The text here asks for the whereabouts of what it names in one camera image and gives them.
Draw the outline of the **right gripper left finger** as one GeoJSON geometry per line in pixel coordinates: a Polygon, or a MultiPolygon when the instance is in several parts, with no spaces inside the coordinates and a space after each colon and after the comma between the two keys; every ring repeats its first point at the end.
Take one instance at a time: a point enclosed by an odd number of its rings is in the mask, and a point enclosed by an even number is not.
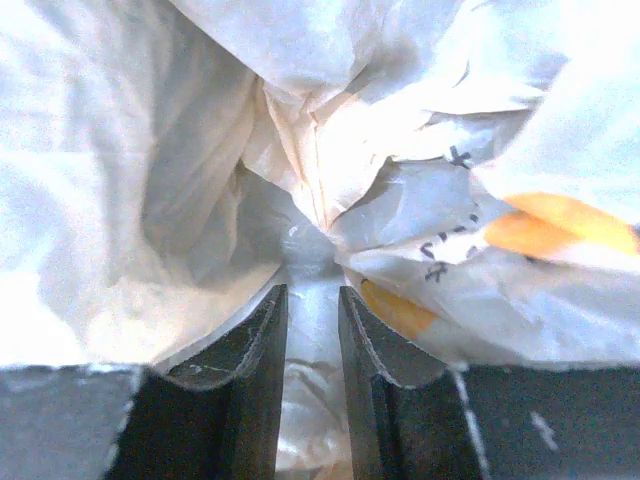
{"type": "Polygon", "coordinates": [[[168,373],[144,365],[1,372],[5,479],[271,479],[288,292],[168,373]]]}

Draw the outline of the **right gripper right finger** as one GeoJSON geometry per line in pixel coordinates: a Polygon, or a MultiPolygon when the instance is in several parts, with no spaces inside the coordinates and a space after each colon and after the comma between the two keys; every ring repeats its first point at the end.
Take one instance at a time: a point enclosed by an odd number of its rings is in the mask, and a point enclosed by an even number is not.
{"type": "Polygon", "coordinates": [[[450,367],[339,292],[357,479],[635,479],[635,365],[450,367]]]}

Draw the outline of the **orange banana print plastic bag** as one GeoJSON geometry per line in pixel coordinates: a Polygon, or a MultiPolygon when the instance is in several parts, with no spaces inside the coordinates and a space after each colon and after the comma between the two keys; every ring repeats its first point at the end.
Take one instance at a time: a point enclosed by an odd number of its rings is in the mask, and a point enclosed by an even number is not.
{"type": "Polygon", "coordinates": [[[290,280],[279,465],[337,475],[340,283],[448,365],[639,360],[635,1],[5,1],[1,364],[199,353],[290,280]]]}

